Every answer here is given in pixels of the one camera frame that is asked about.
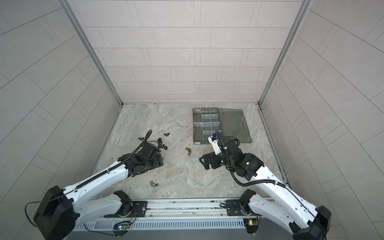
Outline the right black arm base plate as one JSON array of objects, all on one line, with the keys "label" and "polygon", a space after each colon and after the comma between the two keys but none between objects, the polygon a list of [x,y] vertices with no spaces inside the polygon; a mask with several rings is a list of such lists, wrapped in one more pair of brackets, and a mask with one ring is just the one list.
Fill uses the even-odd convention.
[{"label": "right black arm base plate", "polygon": [[246,216],[238,200],[225,200],[223,203],[220,203],[220,207],[227,211],[229,217]]}]

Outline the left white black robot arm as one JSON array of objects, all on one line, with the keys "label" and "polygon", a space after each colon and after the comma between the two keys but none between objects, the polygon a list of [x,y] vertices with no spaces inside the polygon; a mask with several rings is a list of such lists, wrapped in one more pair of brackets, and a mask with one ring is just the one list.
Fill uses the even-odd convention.
[{"label": "left white black robot arm", "polygon": [[33,222],[46,240],[62,240],[75,227],[97,218],[134,218],[137,209],[124,191],[98,200],[93,197],[113,184],[163,166],[160,148],[142,142],[133,153],[128,153],[105,170],[76,184],[48,189]]}]

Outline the clear compartment organizer box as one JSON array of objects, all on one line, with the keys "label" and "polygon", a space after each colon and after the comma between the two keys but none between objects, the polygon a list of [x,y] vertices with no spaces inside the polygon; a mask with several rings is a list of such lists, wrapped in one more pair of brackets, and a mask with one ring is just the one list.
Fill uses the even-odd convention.
[{"label": "clear compartment organizer box", "polygon": [[208,144],[208,137],[219,131],[240,143],[253,142],[243,110],[223,108],[193,108],[193,142]]}]

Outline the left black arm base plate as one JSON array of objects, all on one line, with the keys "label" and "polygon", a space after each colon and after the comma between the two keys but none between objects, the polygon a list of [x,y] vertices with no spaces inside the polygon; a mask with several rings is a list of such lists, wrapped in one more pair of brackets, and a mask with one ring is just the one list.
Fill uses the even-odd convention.
[{"label": "left black arm base plate", "polygon": [[147,201],[123,203],[115,214],[104,215],[104,218],[143,218],[147,211]]}]

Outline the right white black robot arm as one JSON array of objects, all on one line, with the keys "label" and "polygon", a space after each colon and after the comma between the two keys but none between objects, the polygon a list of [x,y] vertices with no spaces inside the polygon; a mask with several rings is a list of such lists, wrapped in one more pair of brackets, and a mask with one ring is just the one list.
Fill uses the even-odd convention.
[{"label": "right white black robot arm", "polygon": [[276,177],[258,157],[243,153],[234,137],[216,132],[208,137],[214,151],[199,161],[206,170],[225,167],[245,192],[235,209],[245,216],[264,217],[289,232],[295,240],[325,240],[331,212],[315,206]]}]

